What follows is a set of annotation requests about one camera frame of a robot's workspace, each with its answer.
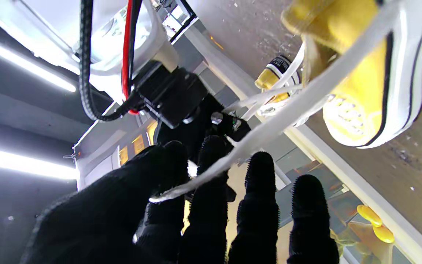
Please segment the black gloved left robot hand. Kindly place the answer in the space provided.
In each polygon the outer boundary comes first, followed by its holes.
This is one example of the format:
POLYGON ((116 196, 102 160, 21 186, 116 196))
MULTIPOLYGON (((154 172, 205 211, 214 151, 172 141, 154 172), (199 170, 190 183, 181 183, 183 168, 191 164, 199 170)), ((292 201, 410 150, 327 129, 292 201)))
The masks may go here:
POLYGON ((193 194, 184 233, 184 197, 150 203, 186 181, 186 147, 150 146, 119 169, 61 199, 37 219, 22 264, 274 264, 279 209, 274 162, 256 152, 245 177, 237 235, 227 247, 228 172, 193 194))

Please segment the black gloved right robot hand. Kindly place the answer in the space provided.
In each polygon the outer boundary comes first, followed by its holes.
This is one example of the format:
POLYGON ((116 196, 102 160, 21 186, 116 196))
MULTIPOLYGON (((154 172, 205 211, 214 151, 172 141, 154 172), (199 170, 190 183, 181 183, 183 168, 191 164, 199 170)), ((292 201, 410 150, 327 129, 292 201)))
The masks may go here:
POLYGON ((206 95, 200 102, 197 117, 189 124, 182 123, 171 129, 159 121, 154 142, 161 144, 177 140, 186 147, 189 160, 197 163, 198 152, 205 137, 228 136, 233 141, 240 142, 250 131, 251 127, 245 120, 224 113, 224 106, 214 96, 206 95))

